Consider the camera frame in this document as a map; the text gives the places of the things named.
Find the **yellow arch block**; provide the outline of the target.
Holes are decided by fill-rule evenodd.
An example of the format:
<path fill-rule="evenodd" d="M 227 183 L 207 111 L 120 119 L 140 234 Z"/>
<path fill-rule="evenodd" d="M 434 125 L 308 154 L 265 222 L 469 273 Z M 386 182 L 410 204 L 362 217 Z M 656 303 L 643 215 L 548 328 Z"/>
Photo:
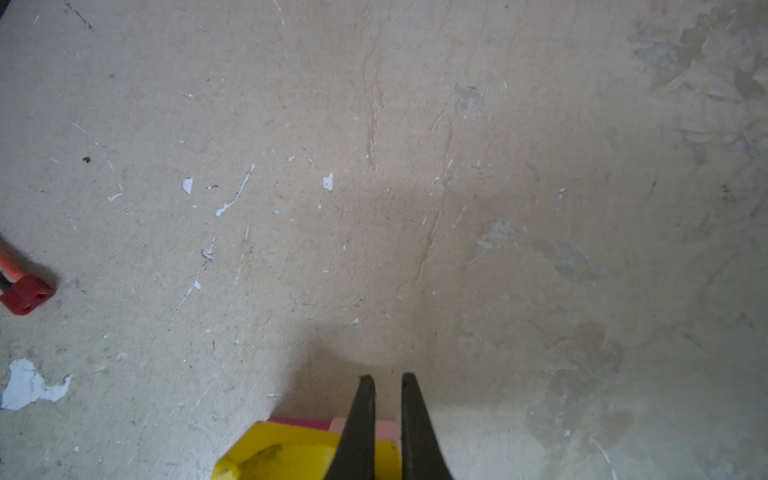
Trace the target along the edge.
<path fill-rule="evenodd" d="M 211 479 L 324 479 L 341 434 L 257 422 L 213 467 Z M 401 444 L 377 441 L 375 478 L 402 478 Z"/>

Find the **pink block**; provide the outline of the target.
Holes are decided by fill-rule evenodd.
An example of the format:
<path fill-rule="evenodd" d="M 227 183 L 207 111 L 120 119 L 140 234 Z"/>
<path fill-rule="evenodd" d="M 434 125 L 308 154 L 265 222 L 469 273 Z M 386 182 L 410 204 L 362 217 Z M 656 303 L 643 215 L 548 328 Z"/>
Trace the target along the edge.
<path fill-rule="evenodd" d="M 334 418 L 328 427 L 330 433 L 342 434 L 346 426 L 347 418 Z M 394 421 L 375 421 L 375 437 L 377 441 L 394 442 L 401 444 L 401 427 Z"/>

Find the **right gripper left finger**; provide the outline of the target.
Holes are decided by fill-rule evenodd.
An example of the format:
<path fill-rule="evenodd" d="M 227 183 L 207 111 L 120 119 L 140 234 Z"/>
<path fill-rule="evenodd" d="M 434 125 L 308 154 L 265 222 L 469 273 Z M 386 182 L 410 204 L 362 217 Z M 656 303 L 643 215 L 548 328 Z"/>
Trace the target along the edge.
<path fill-rule="evenodd" d="M 325 480 L 375 478 L 375 395 L 373 377 L 362 376 Z"/>

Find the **magenta block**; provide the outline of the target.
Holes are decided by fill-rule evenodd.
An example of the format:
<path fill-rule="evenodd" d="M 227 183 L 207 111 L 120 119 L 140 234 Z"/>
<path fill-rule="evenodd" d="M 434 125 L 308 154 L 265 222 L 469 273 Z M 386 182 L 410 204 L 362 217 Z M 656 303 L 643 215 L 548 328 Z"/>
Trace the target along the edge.
<path fill-rule="evenodd" d="M 324 421 L 324 420 L 307 420 L 307 419 L 271 417 L 268 419 L 268 422 L 307 428 L 307 429 L 320 430 L 320 431 L 328 431 L 331 427 L 331 421 Z"/>

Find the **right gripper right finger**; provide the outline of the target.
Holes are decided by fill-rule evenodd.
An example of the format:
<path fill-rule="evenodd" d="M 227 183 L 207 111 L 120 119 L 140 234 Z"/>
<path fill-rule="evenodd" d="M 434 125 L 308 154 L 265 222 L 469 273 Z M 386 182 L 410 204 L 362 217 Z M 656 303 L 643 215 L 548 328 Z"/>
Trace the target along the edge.
<path fill-rule="evenodd" d="M 402 478 L 452 480 L 422 395 L 413 373 L 402 376 L 401 392 Z"/>

